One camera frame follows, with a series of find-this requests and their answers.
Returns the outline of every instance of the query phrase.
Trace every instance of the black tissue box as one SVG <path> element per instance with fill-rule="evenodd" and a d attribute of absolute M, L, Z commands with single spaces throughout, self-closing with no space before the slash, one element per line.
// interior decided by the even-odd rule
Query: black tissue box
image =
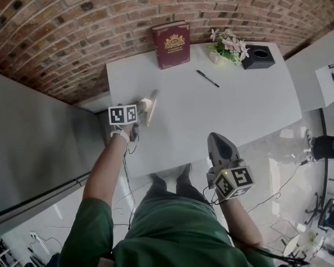
<path fill-rule="evenodd" d="M 267 46 L 246 45 L 249 57 L 242 60 L 244 69 L 268 68 L 275 64 L 271 51 Z"/>

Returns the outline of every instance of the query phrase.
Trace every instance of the person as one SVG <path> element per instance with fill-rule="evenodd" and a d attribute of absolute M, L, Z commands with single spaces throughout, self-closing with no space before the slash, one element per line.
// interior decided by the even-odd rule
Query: person
<path fill-rule="evenodd" d="M 334 136 L 313 137 L 310 130 L 306 131 L 308 146 L 311 149 L 308 157 L 313 160 L 322 158 L 334 159 Z"/>
<path fill-rule="evenodd" d="M 132 125 L 122 127 L 129 135 Z M 153 184 L 137 207 L 131 229 L 113 247 L 112 196 L 126 151 L 126 139 L 114 134 L 96 161 L 83 192 L 59 266 L 274 266 L 257 253 L 263 241 L 237 199 L 220 204 L 230 233 L 245 243 L 231 245 L 205 197 L 191 185 L 191 164 L 176 182 L 176 194 L 152 174 Z"/>

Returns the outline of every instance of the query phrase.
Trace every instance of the wristband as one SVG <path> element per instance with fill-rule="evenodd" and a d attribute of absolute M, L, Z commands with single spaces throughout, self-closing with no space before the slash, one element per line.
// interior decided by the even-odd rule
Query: wristband
<path fill-rule="evenodd" d="M 121 136 L 126 140 L 127 143 L 130 142 L 130 137 L 129 137 L 129 136 L 127 135 L 127 133 L 126 133 L 125 131 L 123 131 L 123 130 L 112 131 L 112 132 L 110 133 L 110 136 L 112 137 L 113 134 L 121 135 Z"/>

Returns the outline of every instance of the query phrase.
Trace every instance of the brick wall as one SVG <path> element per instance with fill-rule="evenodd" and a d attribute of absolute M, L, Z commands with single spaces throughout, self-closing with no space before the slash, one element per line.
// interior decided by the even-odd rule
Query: brick wall
<path fill-rule="evenodd" d="M 149 28 L 178 19 L 194 43 L 228 27 L 285 55 L 326 32 L 334 0 L 0 0 L 0 73 L 81 101 L 109 90 L 106 62 L 152 50 Z"/>

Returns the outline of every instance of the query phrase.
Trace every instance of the white cube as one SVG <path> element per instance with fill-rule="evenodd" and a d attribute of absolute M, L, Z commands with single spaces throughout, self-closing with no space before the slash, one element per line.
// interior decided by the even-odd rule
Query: white cube
<path fill-rule="evenodd" d="M 109 123 L 111 125 L 128 125 L 137 122 L 136 105 L 109 107 Z"/>
<path fill-rule="evenodd" d="M 249 166 L 223 169 L 213 182 L 225 199 L 242 196 L 255 184 Z"/>

